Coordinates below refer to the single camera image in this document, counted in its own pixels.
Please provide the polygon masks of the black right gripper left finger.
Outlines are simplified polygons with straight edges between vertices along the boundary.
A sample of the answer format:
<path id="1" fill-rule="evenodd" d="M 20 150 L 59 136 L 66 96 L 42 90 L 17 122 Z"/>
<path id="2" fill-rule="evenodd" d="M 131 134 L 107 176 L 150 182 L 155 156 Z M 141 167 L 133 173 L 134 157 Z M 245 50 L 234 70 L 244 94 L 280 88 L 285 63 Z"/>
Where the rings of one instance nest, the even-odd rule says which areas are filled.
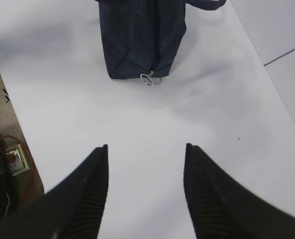
<path id="1" fill-rule="evenodd" d="M 0 220 L 0 239 L 98 238 L 108 180 L 105 144 L 43 197 Z"/>

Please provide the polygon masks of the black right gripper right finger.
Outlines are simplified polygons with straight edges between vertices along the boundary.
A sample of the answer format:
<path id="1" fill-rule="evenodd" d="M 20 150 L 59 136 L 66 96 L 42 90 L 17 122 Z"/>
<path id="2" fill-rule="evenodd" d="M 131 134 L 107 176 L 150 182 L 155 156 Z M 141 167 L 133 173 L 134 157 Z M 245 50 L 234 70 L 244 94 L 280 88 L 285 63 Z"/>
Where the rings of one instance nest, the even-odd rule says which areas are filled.
<path id="1" fill-rule="evenodd" d="M 183 181 L 196 238 L 295 239 L 295 217 L 247 190 L 190 143 Z"/>

